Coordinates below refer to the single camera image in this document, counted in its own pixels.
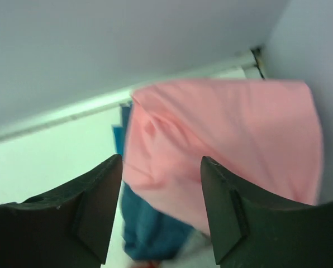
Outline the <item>pink t shirt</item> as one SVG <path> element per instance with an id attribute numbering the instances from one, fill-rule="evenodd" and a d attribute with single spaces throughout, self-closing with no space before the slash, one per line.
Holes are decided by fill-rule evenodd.
<path id="1" fill-rule="evenodd" d="M 204 79 L 133 92 L 124 182 L 153 208 L 209 234 L 205 156 L 274 194 L 314 205 L 324 151 L 311 90 L 297 81 Z"/>

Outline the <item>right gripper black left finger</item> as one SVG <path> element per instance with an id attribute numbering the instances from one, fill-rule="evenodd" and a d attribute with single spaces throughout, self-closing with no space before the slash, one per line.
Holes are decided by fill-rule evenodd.
<path id="1" fill-rule="evenodd" d="M 91 171 L 22 203 L 0 204 L 0 267 L 100 267 L 121 186 L 115 154 Z"/>

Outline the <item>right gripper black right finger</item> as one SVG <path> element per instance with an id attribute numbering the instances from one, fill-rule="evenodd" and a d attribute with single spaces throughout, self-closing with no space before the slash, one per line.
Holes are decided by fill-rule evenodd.
<path id="1" fill-rule="evenodd" d="M 220 267 L 333 267 L 333 201 L 311 206 L 201 161 L 201 182 Z"/>

